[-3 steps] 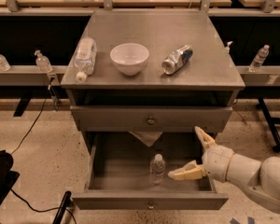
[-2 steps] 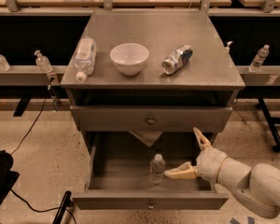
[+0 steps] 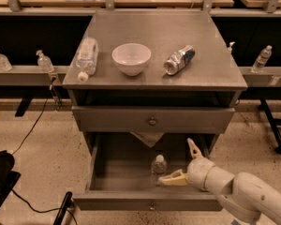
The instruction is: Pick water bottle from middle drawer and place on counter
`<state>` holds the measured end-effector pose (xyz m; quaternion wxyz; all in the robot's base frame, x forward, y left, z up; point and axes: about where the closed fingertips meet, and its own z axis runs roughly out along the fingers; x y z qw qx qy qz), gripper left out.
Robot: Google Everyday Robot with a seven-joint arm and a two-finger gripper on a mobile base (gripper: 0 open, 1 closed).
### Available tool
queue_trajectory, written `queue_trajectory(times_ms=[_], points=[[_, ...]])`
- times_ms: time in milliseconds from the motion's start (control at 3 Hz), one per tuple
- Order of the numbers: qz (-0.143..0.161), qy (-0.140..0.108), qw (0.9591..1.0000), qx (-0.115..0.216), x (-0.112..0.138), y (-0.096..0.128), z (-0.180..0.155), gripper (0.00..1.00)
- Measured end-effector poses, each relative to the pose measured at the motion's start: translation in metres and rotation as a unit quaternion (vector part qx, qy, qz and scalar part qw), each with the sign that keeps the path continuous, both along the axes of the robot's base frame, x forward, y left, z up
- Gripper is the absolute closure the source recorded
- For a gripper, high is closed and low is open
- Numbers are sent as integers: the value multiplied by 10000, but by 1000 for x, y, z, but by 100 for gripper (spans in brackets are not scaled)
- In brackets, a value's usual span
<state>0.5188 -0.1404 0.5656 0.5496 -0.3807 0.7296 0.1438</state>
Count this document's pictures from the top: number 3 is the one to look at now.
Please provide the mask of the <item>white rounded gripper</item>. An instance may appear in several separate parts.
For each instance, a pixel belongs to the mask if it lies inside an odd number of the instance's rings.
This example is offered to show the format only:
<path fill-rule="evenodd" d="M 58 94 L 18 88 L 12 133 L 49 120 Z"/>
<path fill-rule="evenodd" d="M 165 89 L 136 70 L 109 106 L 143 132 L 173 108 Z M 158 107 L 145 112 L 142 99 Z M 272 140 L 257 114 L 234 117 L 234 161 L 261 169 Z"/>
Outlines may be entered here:
<path fill-rule="evenodd" d="M 187 174 L 182 170 L 177 170 L 169 175 L 164 175 L 158 178 L 158 182 L 163 186 L 177 186 L 182 187 L 191 185 L 201 190 L 205 189 L 205 180 L 209 171 L 214 167 L 214 163 L 202 157 L 200 149 L 196 146 L 194 141 L 187 139 L 190 150 L 190 155 L 193 158 L 187 167 Z"/>

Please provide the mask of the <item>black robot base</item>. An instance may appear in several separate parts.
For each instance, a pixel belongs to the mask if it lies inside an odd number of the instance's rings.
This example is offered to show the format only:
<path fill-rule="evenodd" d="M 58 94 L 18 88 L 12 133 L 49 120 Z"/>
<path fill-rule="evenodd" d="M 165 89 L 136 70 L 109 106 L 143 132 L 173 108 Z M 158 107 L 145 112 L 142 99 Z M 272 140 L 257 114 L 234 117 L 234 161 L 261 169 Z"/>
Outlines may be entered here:
<path fill-rule="evenodd" d="M 14 156 L 6 150 L 0 151 L 0 207 L 21 177 L 13 170 L 14 164 Z"/>

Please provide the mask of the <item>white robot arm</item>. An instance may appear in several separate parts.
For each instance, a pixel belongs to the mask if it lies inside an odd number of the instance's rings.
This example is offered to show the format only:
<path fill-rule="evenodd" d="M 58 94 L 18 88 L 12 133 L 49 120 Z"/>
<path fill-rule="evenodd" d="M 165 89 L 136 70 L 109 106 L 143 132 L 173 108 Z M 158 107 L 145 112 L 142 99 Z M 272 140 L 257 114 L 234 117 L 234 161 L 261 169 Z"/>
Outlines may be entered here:
<path fill-rule="evenodd" d="M 252 173 L 233 174 L 217 167 L 192 139 L 187 143 L 192 157 L 187 172 L 177 170 L 161 176 L 163 186 L 191 185 L 211 192 L 224 209 L 243 222 L 254 223 L 265 215 L 281 225 L 281 193 Z"/>

